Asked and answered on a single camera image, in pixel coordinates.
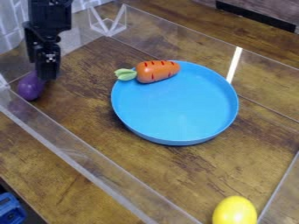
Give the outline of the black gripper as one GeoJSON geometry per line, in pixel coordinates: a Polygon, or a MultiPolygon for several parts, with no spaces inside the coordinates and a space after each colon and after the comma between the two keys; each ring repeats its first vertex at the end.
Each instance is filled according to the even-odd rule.
{"type": "Polygon", "coordinates": [[[60,33],[70,29],[70,5],[73,0],[28,0],[28,20],[22,23],[29,62],[34,62],[37,77],[54,80],[60,74],[60,33]]]}

